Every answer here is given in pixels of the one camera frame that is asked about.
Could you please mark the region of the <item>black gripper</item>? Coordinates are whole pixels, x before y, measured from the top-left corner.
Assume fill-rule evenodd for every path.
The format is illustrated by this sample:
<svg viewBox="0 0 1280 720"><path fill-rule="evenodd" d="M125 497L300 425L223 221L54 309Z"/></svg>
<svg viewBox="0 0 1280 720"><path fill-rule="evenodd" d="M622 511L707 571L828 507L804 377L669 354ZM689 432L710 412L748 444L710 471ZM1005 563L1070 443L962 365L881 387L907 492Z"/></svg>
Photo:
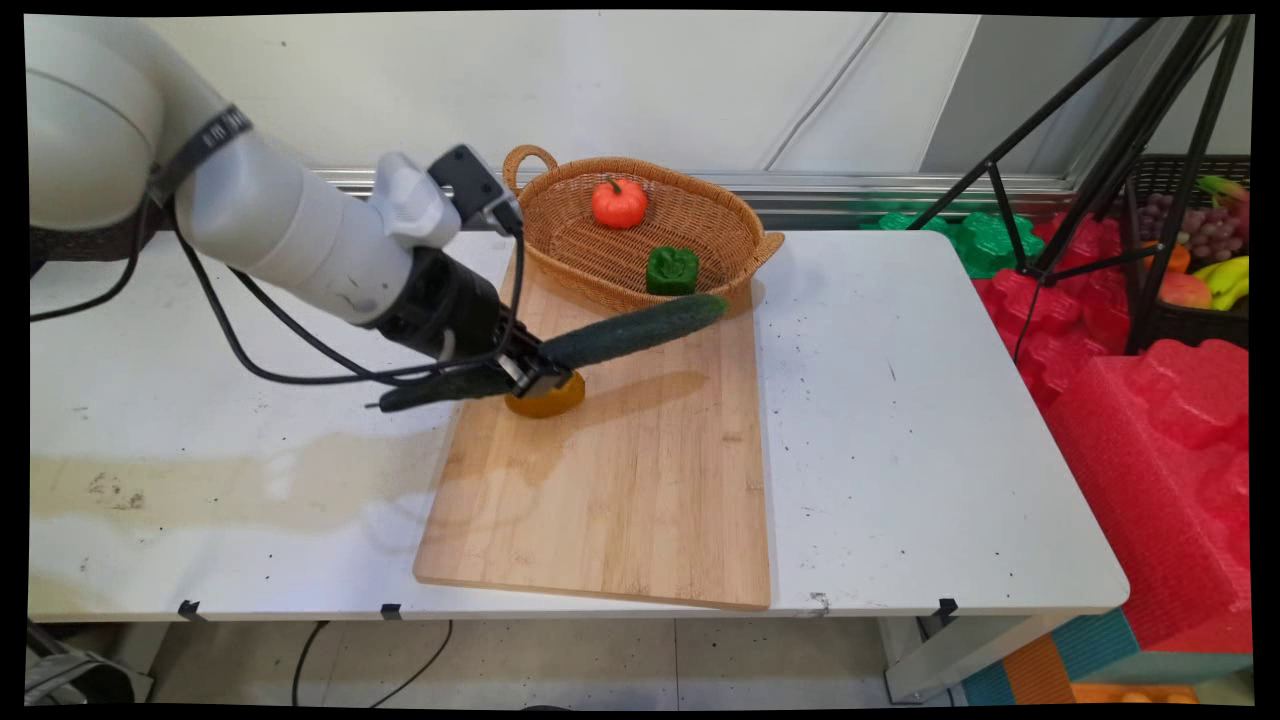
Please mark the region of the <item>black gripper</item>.
<svg viewBox="0 0 1280 720"><path fill-rule="evenodd" d="M517 398L548 395L573 375L513 320L492 282L436 249L413 250L406 284L375 331L444 366L495 363L504 354L515 363Z"/></svg>

